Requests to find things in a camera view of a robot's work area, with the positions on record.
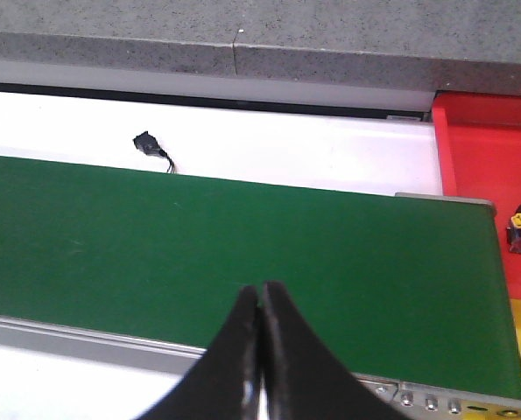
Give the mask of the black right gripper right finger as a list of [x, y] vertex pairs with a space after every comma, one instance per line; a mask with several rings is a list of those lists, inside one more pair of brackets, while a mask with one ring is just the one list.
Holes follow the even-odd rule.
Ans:
[[405, 419], [363, 386], [302, 317], [285, 285], [263, 286], [264, 385], [271, 419]]

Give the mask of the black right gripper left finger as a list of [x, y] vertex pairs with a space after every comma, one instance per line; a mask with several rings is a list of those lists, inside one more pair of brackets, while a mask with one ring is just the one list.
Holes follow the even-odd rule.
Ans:
[[221, 330], [182, 380], [141, 419], [256, 419], [257, 291], [242, 288]]

